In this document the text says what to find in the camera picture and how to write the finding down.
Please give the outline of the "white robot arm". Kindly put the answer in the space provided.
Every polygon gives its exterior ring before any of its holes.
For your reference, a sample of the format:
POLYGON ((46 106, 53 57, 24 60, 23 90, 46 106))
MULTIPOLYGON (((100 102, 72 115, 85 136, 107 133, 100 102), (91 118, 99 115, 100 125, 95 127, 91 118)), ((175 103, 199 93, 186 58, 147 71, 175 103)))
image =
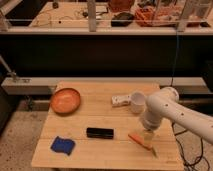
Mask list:
POLYGON ((178 103, 179 93, 173 87, 162 88, 146 97, 146 109, 140 121, 146 130, 157 130, 163 118, 201 137, 213 145, 213 117, 178 103))

